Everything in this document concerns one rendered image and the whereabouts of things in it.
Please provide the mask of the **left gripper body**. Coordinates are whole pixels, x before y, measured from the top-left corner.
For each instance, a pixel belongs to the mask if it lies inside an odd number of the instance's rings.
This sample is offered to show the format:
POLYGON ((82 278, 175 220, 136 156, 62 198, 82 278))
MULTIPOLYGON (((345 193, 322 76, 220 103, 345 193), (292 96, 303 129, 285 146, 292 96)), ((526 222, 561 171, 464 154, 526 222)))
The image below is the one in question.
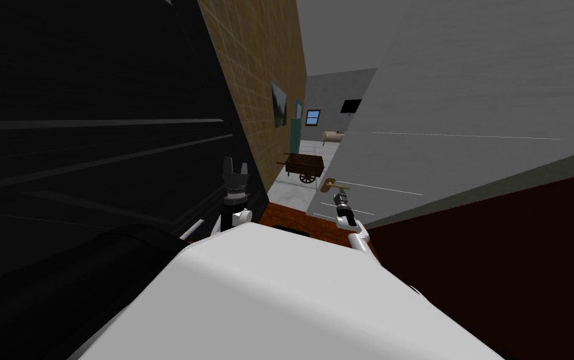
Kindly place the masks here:
POLYGON ((248 185, 248 174, 245 172, 223 173, 224 188, 228 199, 241 199, 246 197, 246 185, 248 185))

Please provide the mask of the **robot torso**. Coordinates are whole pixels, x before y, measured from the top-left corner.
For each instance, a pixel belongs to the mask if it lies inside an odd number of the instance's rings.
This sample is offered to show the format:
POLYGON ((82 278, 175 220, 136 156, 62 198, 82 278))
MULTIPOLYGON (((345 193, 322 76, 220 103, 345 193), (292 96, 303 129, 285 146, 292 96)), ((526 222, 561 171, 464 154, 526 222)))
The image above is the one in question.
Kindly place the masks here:
POLYGON ((184 248, 80 360, 503 360, 371 256, 248 223, 184 248))

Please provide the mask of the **brown wooden cart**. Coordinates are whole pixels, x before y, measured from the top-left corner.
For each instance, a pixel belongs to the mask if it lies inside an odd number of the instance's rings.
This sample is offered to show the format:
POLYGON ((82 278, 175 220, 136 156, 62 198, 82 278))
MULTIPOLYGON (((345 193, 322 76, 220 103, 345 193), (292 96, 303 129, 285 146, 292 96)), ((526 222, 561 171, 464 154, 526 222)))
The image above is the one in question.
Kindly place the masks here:
POLYGON ((287 159, 284 162, 277 162, 284 165, 288 176, 291 173, 297 174, 302 183, 311 184, 316 178, 322 176, 325 169, 324 161, 321 156, 285 153, 287 159))

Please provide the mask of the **grey door leaf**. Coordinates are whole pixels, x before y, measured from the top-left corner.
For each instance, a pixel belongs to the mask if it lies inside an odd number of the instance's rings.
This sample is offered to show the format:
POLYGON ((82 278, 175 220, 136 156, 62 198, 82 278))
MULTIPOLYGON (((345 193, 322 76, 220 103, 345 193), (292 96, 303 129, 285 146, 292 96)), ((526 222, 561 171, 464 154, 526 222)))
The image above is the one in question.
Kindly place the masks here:
POLYGON ((574 0, 410 0, 326 175, 368 228, 574 177, 574 0))

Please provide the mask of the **black panelled door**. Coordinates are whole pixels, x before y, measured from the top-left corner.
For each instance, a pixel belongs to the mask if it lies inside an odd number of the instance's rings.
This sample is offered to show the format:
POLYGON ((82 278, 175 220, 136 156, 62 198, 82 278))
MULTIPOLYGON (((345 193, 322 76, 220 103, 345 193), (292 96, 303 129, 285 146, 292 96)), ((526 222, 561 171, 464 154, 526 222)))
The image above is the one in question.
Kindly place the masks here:
POLYGON ((126 224, 268 204, 198 0, 0 0, 0 277, 126 224))

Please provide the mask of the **teal door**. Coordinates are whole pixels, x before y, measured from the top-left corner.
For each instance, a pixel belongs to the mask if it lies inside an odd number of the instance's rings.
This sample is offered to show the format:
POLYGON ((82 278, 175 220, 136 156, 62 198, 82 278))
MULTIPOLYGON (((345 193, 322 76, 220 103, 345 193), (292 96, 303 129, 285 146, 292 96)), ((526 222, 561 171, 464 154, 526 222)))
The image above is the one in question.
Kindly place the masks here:
POLYGON ((301 146, 303 106, 298 100, 295 101, 295 115, 290 122, 290 153, 299 153, 301 146))

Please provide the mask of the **framed landscape picture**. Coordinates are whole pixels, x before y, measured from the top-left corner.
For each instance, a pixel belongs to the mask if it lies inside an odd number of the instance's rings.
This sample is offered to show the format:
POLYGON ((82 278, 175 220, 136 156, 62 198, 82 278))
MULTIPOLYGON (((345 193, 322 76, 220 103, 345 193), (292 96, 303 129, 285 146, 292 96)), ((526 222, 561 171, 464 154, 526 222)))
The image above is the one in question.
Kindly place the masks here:
POLYGON ((271 82, 271 95, 273 104, 273 124, 275 128, 286 125, 286 93, 274 82, 271 82))

